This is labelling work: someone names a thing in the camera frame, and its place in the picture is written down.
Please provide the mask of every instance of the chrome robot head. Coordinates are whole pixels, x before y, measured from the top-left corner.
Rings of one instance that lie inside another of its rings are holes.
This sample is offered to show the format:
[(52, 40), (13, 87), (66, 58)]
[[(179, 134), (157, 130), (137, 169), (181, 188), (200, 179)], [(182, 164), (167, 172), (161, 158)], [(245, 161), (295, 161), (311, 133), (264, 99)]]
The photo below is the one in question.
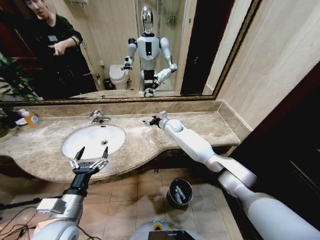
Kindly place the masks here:
[(143, 29), (145, 34), (150, 34), (152, 32), (152, 27), (154, 24), (154, 14), (149, 6), (144, 6), (141, 11), (141, 21), (143, 23)]

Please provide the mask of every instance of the soap bottle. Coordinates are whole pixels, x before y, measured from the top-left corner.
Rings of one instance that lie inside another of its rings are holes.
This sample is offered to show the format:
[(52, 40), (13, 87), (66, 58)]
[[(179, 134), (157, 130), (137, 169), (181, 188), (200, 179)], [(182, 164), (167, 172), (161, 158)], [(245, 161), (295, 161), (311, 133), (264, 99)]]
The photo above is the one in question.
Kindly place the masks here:
[(24, 117), (25, 121), (31, 126), (31, 127), (38, 127), (41, 124), (40, 118), (38, 118), (36, 115), (33, 113), (30, 113), (26, 111), (24, 108), (20, 109), (18, 111), (22, 117)]

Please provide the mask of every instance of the name badge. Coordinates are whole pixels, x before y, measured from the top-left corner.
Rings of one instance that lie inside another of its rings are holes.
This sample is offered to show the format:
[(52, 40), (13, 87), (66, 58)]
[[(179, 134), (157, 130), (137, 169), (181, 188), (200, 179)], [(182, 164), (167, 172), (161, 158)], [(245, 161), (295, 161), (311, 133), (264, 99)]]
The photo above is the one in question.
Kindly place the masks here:
[(49, 38), (50, 42), (57, 42), (58, 41), (58, 38), (55, 35), (49, 35), (48, 38)]

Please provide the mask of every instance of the humanoid robot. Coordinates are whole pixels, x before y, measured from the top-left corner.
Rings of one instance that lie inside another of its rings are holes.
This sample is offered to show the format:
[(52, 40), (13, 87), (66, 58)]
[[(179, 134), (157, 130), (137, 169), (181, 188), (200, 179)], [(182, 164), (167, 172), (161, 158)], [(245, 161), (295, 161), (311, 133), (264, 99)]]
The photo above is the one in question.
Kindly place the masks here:
[[(179, 120), (168, 119), (167, 113), (162, 111), (145, 124), (158, 126), (194, 161), (204, 164), (215, 173), (221, 173), (219, 183), (230, 195), (240, 199), (247, 217), (264, 240), (320, 240), (320, 231), (282, 202), (265, 193), (251, 191), (250, 188), (257, 179), (251, 171), (233, 158), (217, 155), (205, 139), (186, 128)], [(98, 161), (78, 162), (84, 150), (81, 149), (74, 159), (70, 159), (75, 177), (71, 186), (63, 192), (62, 199), (45, 198), (39, 204), (37, 210), (54, 213), (52, 217), (56, 221), (46, 225), (32, 240), (78, 239), (77, 226), (82, 216), (89, 179), (108, 163), (108, 147)], [(161, 221), (143, 224), (130, 238), (148, 239), (205, 240), (196, 232), (177, 229), (172, 224)]]
[[(123, 70), (132, 70), (134, 64), (135, 52), (138, 49), (141, 64), (141, 80), (144, 82), (144, 95), (155, 96), (156, 88), (159, 87), (165, 79), (174, 73), (178, 66), (172, 62), (172, 56), (169, 49), (169, 41), (165, 37), (157, 38), (153, 33), (154, 15), (149, 6), (143, 7), (141, 11), (141, 21), (144, 33), (137, 39), (128, 40), (128, 53), (125, 57)], [(156, 62), (160, 49), (163, 52), (165, 61), (169, 67), (159, 73), (156, 71)]]

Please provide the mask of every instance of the faucet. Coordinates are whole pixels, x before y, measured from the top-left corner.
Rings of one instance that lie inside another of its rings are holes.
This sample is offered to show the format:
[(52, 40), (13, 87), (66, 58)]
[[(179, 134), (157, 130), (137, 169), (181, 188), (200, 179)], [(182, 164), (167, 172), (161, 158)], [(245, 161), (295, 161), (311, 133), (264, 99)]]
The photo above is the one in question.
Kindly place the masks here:
[(99, 111), (99, 110), (95, 110), (93, 113), (90, 114), (90, 119), (92, 120), (92, 124), (97, 124), (100, 123), (101, 125), (104, 122), (110, 122), (111, 121), (111, 117), (108, 116), (104, 116), (104, 114)]

